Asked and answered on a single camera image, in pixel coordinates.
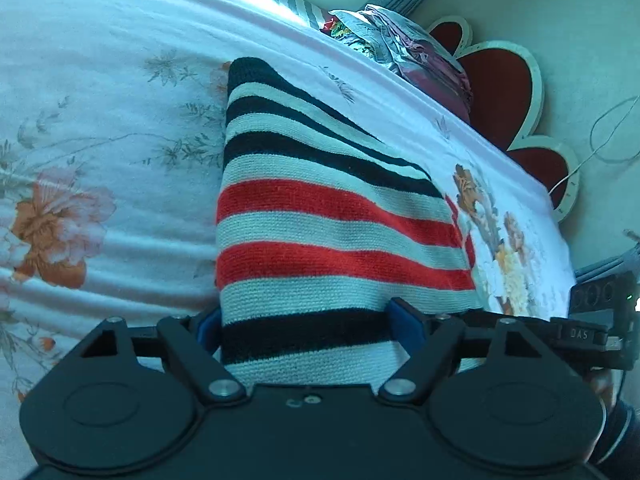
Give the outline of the floral white bed sheet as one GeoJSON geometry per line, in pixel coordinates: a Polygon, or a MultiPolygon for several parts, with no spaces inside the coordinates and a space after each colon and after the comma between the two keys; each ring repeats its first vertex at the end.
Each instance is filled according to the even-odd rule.
{"type": "Polygon", "coordinates": [[[35,465],[30,390],[104,318],[220,304],[228,71],[259,58],[423,168],[480,306],[558,318],[574,285],[544,187],[439,102],[242,0],[1,0],[1,474],[35,465]]]}

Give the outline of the striped mattress pad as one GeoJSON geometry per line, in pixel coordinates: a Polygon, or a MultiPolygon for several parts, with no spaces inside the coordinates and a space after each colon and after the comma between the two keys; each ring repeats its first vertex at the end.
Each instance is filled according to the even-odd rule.
{"type": "Polygon", "coordinates": [[[328,11],[307,0],[242,0],[279,20],[314,30],[322,29],[330,18],[328,11]]]}

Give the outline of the white striped knit sweater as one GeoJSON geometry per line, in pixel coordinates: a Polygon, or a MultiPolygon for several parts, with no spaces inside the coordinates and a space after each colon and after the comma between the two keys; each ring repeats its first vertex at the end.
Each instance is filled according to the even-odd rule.
{"type": "Polygon", "coordinates": [[[406,352],[384,310],[480,306],[474,252],[419,165],[259,58],[228,71],[216,285],[245,385],[368,384],[406,352]]]}

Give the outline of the red white scalloped headboard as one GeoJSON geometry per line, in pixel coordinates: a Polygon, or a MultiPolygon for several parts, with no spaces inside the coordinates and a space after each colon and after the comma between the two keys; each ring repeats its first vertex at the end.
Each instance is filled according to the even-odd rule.
{"type": "Polygon", "coordinates": [[[457,15],[434,21],[428,32],[469,77],[471,126],[547,188],[554,218],[562,222],[577,200],[578,159],[560,140],[537,132],[544,81],[533,53],[508,40],[476,42],[470,23],[457,15]]]}

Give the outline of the stack of folded blankets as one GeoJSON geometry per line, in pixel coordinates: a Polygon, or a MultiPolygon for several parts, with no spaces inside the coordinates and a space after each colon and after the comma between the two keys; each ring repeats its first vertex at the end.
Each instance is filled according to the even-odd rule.
{"type": "Polygon", "coordinates": [[[473,93],[462,65],[415,22],[382,6],[335,10],[321,31],[427,94],[464,122],[473,93]]]}

